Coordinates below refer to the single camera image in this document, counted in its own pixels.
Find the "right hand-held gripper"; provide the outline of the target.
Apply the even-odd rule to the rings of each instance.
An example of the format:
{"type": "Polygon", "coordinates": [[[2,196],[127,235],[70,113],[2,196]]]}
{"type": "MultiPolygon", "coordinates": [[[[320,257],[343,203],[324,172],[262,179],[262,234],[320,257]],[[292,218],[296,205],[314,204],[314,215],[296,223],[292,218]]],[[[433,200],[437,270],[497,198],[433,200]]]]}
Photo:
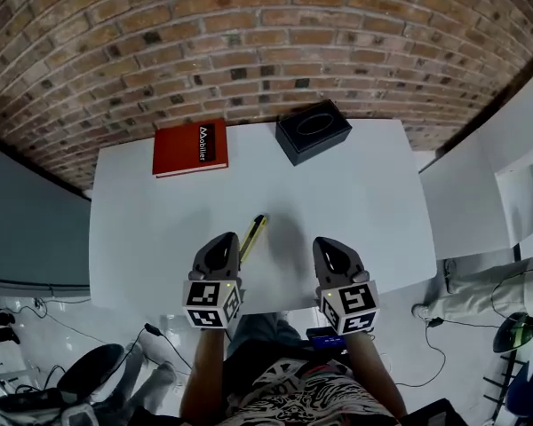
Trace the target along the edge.
{"type": "Polygon", "coordinates": [[[321,313],[338,335],[367,332],[379,312],[376,282],[353,283],[351,277],[365,269],[358,253],[347,245],[319,236],[313,242],[316,289],[321,313]]]}

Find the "black tissue box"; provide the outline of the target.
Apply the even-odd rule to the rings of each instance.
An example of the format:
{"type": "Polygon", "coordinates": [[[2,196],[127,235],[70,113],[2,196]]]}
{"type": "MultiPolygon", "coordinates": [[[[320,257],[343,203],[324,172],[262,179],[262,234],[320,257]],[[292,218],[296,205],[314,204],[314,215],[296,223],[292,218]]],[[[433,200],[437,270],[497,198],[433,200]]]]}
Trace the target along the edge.
{"type": "Polygon", "coordinates": [[[275,138],[293,166],[344,142],[351,124],[331,100],[324,100],[276,123],[275,138]]]}

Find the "yellow utility knife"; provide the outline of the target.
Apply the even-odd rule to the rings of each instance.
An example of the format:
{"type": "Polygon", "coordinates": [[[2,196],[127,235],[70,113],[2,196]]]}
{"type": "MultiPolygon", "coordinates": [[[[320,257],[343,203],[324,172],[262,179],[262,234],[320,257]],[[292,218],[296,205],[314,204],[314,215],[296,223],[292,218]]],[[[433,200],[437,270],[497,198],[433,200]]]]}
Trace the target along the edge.
{"type": "Polygon", "coordinates": [[[242,264],[250,254],[262,229],[267,225],[267,215],[257,215],[251,222],[251,225],[239,245],[239,263],[242,264]]]}

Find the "white door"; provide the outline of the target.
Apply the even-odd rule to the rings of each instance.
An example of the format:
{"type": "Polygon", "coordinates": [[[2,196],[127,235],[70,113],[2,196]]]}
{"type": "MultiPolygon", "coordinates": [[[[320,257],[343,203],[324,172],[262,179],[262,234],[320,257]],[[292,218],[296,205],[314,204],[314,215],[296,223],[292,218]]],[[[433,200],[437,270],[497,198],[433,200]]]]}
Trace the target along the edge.
{"type": "Polygon", "coordinates": [[[533,234],[533,77],[420,174],[437,258],[510,249],[533,234]]]}

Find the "black metal rack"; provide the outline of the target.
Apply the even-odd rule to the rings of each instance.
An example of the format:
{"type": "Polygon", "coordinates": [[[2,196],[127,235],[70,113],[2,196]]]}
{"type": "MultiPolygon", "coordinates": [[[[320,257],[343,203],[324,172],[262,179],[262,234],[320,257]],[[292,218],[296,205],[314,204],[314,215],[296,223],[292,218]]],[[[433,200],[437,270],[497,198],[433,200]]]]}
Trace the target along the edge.
{"type": "Polygon", "coordinates": [[[517,351],[495,355],[487,373],[482,377],[482,398],[489,403],[489,422],[496,422],[503,410],[511,383],[526,364],[526,359],[517,351]]]}

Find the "person's grey trousers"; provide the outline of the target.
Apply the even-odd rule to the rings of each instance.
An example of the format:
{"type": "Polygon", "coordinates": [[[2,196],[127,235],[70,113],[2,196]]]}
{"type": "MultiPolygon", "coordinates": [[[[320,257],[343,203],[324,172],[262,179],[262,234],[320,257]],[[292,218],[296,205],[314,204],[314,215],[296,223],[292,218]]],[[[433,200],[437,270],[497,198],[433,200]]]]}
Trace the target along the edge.
{"type": "Polygon", "coordinates": [[[298,331],[280,313],[243,316],[228,352],[229,356],[248,357],[258,362],[314,356],[314,351],[302,344],[298,331]]]}

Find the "person's left forearm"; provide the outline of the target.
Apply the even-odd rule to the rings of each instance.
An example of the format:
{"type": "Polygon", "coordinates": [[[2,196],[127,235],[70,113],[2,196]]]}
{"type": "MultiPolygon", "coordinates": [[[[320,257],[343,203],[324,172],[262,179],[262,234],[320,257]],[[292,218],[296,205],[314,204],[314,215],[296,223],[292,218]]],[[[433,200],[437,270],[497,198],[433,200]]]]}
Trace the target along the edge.
{"type": "Polygon", "coordinates": [[[192,426],[214,426],[223,418],[223,329],[204,329],[180,402],[180,418],[192,426]]]}

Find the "person's right forearm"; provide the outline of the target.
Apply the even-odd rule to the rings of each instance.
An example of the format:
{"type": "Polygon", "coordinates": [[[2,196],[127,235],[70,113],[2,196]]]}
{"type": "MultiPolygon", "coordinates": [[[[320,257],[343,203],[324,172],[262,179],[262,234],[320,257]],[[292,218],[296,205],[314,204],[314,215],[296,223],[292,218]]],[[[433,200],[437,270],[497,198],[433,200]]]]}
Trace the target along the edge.
{"type": "Polygon", "coordinates": [[[401,419],[407,409],[396,384],[370,336],[354,333],[345,336],[354,379],[395,418],[401,419]]]}

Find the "red hardcover book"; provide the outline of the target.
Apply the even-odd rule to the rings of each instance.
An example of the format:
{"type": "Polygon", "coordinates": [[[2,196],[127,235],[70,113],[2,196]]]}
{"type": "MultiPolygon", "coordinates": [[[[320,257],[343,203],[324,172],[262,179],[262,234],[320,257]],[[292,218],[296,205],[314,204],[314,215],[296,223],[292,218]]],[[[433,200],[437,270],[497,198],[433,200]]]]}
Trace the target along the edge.
{"type": "Polygon", "coordinates": [[[166,178],[228,167],[227,124],[223,118],[158,130],[152,174],[166,178]]]}

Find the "grey panel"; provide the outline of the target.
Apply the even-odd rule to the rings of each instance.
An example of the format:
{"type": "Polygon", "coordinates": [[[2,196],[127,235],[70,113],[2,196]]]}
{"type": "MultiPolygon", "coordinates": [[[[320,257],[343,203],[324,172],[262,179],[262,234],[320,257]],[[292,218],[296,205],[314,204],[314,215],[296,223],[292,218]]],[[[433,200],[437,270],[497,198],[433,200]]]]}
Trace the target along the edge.
{"type": "Polygon", "coordinates": [[[90,212],[0,151],[0,296],[88,296],[90,212]]]}

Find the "person's patterned shirt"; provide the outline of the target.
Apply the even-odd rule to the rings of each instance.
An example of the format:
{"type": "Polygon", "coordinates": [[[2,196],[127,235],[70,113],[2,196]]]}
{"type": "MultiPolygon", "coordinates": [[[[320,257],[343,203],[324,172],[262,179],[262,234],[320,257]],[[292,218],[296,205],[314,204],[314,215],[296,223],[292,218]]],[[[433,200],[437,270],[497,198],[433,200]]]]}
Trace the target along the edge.
{"type": "Polygon", "coordinates": [[[249,341],[224,363],[218,426],[401,426],[342,362],[249,341]]]}

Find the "black device with blue screen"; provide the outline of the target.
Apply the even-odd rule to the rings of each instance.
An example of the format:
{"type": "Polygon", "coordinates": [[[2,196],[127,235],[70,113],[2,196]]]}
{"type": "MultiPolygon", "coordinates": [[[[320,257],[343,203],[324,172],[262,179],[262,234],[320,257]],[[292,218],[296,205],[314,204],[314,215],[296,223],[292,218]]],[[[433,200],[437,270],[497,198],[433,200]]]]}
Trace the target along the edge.
{"type": "Polygon", "coordinates": [[[346,350],[344,337],[338,335],[332,327],[309,328],[306,331],[306,337],[317,351],[342,352],[346,350]]]}

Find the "black round stool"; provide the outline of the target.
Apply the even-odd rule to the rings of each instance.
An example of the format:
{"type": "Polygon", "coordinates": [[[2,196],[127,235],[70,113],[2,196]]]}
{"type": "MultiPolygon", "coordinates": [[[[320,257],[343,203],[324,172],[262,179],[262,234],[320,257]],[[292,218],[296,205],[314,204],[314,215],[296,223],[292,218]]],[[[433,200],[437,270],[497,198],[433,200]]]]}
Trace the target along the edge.
{"type": "Polygon", "coordinates": [[[83,355],[58,381],[58,390],[85,398],[102,386],[124,358],[124,347],[110,343],[83,355]]]}

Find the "black floor equipment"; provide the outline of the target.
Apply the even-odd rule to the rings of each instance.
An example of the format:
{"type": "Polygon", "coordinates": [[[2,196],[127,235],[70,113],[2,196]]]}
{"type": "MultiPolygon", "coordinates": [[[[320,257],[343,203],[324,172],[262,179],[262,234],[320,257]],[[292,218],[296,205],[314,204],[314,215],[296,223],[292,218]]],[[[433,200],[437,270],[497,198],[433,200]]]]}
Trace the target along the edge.
{"type": "Polygon", "coordinates": [[[533,317],[516,312],[498,328],[492,344],[496,354],[504,354],[523,347],[533,339],[533,317]]]}

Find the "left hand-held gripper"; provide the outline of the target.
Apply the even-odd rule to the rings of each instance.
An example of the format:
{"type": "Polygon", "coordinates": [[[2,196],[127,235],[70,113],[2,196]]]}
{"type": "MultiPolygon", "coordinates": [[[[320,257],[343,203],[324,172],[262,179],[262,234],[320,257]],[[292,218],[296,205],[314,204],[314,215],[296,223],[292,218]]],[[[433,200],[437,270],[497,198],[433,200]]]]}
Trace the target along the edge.
{"type": "Polygon", "coordinates": [[[206,243],[191,271],[204,273],[206,279],[184,282],[182,306],[188,322],[201,329],[228,328],[242,304],[237,235],[222,233],[206,243]]]}

